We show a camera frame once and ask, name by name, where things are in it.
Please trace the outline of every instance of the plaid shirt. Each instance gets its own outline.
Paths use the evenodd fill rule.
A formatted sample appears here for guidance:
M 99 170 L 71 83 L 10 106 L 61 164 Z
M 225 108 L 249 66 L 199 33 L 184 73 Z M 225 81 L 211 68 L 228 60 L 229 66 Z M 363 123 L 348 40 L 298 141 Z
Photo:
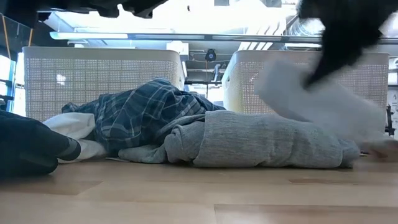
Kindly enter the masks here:
M 85 105 L 68 103 L 62 113 L 93 113 L 96 140 L 117 156 L 121 149 L 153 143 L 157 131 L 175 119 L 214 110 L 225 109 L 158 78 L 135 90 L 100 95 Z

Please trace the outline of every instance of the laundry basket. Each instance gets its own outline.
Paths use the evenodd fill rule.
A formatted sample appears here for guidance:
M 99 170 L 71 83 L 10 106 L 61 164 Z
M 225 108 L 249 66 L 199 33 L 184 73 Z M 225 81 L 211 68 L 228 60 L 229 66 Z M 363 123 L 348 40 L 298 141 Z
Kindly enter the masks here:
M 320 52 L 292 52 L 273 50 L 242 50 L 236 52 L 222 79 L 224 107 L 227 110 L 247 113 L 273 113 L 254 95 L 254 82 L 267 60 L 290 60 L 304 67 L 312 66 Z M 388 87 L 388 54 L 367 53 L 355 68 L 345 68 L 335 77 L 342 85 L 365 99 L 386 108 Z
M 27 117 L 45 121 L 72 102 L 137 88 L 165 78 L 183 89 L 178 53 L 171 50 L 25 47 Z

